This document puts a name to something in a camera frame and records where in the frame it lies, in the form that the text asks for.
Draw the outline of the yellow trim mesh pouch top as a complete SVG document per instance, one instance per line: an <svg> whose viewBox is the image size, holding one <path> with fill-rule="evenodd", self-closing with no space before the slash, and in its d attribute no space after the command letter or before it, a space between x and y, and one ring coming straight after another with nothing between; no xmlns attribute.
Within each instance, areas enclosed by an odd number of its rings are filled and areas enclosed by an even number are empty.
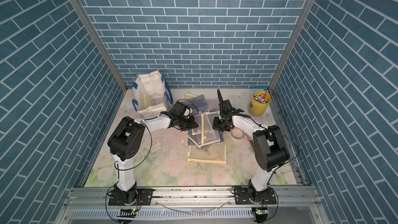
<svg viewBox="0 0 398 224"><path fill-rule="evenodd" d="M198 148L221 142L220 133L213 129L213 120L217 112L205 112L195 116L198 127L188 131L188 139Z"/></svg>

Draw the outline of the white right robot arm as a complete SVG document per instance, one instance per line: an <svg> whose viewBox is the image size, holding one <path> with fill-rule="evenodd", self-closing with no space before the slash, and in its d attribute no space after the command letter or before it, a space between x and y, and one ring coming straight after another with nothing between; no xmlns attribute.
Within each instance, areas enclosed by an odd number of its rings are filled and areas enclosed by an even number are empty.
<svg viewBox="0 0 398 224"><path fill-rule="evenodd" d="M219 117L214 118L213 129L230 132L238 128L252 138L258 168L249 181L248 191L251 194L267 192L272 175L290 159L284 135L278 126L265 126L256 122L244 114L242 109L234 108L229 100L223 100L222 96L219 95L218 100Z"/></svg>

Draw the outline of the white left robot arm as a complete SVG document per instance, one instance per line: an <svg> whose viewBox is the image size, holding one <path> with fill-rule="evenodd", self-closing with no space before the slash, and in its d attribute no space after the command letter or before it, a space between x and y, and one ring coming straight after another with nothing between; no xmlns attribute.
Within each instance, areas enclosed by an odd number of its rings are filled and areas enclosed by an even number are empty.
<svg viewBox="0 0 398 224"><path fill-rule="evenodd" d="M134 169L141 162L134 164L134 157L138 153L145 134L150 135L158 130L176 128L180 131L196 129L199 125L195 122L193 111L199 109L191 100L177 101L170 111L162 111L158 116L147 119L133 119L124 117L110 136L107 145L114 157L114 167L118 180L115 187L122 192L128 192L136 186Z"/></svg>

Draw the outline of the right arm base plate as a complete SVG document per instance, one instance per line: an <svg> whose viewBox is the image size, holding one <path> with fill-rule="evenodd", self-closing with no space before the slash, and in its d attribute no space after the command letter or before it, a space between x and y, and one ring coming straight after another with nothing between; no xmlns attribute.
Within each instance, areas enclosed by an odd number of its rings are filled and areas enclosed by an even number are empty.
<svg viewBox="0 0 398 224"><path fill-rule="evenodd" d="M249 204L276 204L276 195L272 188L263 191L256 191L252 186L233 186L230 192L234 196L236 205Z"/></svg>

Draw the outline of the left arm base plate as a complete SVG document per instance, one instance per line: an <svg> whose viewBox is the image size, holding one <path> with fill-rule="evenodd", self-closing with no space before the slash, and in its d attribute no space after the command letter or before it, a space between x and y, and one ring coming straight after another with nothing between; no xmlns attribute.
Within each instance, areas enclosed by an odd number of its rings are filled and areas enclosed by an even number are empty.
<svg viewBox="0 0 398 224"><path fill-rule="evenodd" d="M131 188L128 191L122 191L118 187L114 187L107 196L108 205L110 206L146 206L150 205L154 190L151 188Z"/></svg>

